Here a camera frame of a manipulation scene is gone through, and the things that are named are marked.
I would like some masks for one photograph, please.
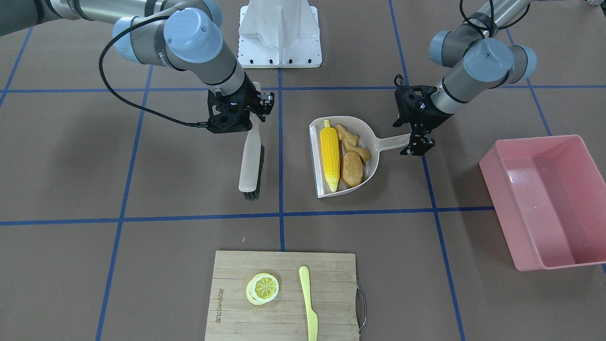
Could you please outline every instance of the knife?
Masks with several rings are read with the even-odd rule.
[[[306,266],[301,266],[299,268],[299,279],[301,280],[301,289],[303,289],[303,298],[305,299],[308,341],[317,341],[318,315],[311,308],[311,286],[309,282],[309,269]]]

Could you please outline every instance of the lemon half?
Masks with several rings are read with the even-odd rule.
[[[246,298],[254,305],[263,305],[276,298],[279,290],[276,277],[262,272],[254,276],[246,286]]]

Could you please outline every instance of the corn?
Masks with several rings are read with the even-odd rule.
[[[324,128],[320,131],[320,147],[322,149],[322,167],[324,178],[331,192],[336,192],[341,173],[341,152],[339,136],[335,128],[330,127],[330,121],[324,120]]]

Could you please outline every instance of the pink bin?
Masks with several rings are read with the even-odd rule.
[[[606,263],[606,184],[579,136],[499,140],[480,168],[516,269]]]

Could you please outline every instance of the wooden cutting board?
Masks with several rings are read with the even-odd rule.
[[[311,305],[319,341],[359,341],[356,256],[312,252],[217,251],[208,306],[206,341],[307,341],[299,268],[310,272]],[[258,273],[275,276],[278,296],[264,305],[246,299]]]

